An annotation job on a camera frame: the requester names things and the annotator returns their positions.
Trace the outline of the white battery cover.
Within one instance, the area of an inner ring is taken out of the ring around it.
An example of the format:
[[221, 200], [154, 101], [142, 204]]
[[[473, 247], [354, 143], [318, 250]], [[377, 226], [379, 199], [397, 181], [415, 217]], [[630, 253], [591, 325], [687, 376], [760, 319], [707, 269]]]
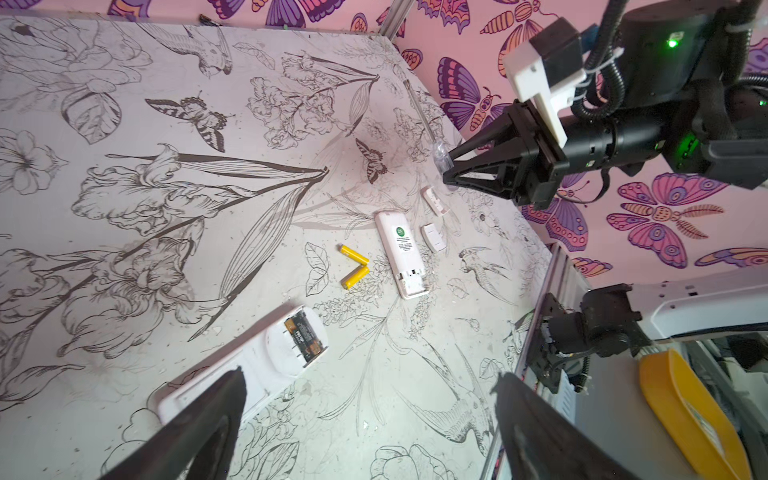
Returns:
[[431, 187], [424, 187], [421, 190], [421, 196], [429, 206], [430, 210], [438, 217], [444, 216], [450, 212], [447, 204], [438, 196], [436, 190]]
[[420, 231], [425, 243], [433, 253], [439, 253], [447, 248], [446, 241], [435, 224], [422, 225]]

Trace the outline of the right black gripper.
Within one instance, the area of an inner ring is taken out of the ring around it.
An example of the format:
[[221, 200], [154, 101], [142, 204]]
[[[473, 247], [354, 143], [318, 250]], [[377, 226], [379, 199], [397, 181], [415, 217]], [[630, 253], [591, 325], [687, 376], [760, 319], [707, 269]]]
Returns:
[[[567, 140], [559, 146], [528, 102], [514, 102], [464, 144], [451, 160], [481, 147], [503, 161], [456, 161], [442, 174], [447, 186], [512, 200], [517, 206], [549, 207], [567, 175], [620, 168], [632, 176], [664, 145], [666, 121], [655, 112], [620, 111], [599, 120], [565, 119]], [[528, 148], [525, 135], [533, 141]]]

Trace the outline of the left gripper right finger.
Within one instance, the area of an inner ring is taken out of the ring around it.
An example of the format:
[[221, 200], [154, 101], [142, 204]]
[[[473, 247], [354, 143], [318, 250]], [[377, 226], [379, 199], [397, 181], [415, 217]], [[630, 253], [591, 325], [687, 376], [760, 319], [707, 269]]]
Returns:
[[513, 479], [634, 479], [512, 373], [498, 376], [495, 414]]

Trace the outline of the yellow battery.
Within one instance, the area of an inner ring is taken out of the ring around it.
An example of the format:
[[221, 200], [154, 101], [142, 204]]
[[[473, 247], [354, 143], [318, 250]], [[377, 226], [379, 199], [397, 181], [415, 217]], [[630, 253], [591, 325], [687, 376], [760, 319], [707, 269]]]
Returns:
[[356, 284], [358, 284], [362, 279], [364, 279], [369, 273], [370, 273], [370, 269], [367, 265], [360, 265], [355, 270], [353, 270], [350, 274], [348, 274], [346, 277], [343, 278], [343, 280], [341, 281], [341, 285], [346, 290], [349, 290], [353, 288]]
[[370, 263], [370, 260], [365, 257], [364, 255], [356, 252], [355, 250], [351, 249], [350, 247], [346, 245], [340, 245], [338, 247], [338, 250], [340, 253], [342, 253], [347, 258], [354, 260], [361, 266], [367, 266]]

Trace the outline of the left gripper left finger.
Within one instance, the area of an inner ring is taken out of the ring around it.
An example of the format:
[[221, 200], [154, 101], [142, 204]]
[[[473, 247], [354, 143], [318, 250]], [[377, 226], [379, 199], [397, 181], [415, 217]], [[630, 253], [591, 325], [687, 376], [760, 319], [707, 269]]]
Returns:
[[241, 369], [208, 387], [104, 479], [226, 479], [246, 400]]

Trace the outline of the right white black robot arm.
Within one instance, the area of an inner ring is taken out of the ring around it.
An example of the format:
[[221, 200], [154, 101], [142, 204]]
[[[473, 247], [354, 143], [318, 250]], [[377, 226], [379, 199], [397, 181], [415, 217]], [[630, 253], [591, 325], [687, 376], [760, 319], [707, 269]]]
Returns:
[[[586, 31], [558, 19], [503, 59], [516, 98], [464, 144], [435, 148], [443, 182], [530, 207], [561, 241], [576, 241], [574, 220], [549, 214], [569, 175], [612, 169], [635, 176], [662, 157], [653, 183], [618, 190], [623, 210], [609, 224], [629, 242], [683, 269], [690, 218], [728, 186], [767, 184], [767, 79], [745, 74], [758, 24], [756, 1], [663, 1], [628, 10], [607, 4]], [[567, 312], [548, 297], [526, 363], [557, 392], [561, 375], [588, 362], [666, 341], [763, 332], [767, 255], [725, 249], [701, 264], [730, 273], [700, 280], [616, 284], [584, 294]]]

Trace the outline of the white remote control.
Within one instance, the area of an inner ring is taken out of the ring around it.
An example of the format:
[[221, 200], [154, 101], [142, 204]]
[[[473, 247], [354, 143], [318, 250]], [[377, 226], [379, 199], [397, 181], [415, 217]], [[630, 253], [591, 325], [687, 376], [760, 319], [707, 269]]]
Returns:
[[381, 211], [374, 219], [400, 296], [410, 300], [427, 295], [426, 267], [406, 216]]

